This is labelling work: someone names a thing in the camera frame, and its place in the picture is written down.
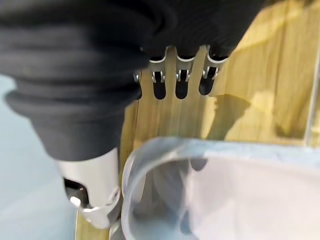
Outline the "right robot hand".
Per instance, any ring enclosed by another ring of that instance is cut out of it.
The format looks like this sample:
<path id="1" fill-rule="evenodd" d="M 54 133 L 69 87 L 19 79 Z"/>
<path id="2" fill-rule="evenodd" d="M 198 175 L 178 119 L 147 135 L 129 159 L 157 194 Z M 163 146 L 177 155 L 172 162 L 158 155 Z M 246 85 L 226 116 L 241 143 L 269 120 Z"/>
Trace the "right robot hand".
<path id="1" fill-rule="evenodd" d="M 175 95 L 184 99 L 195 56 L 207 48 L 199 84 L 208 95 L 263 0 L 3 0 L 0 72 L 5 100 L 28 118 L 56 160 L 69 201 L 98 229 L 119 217 L 119 150 L 125 109 L 166 96 L 167 50 L 176 50 Z"/>

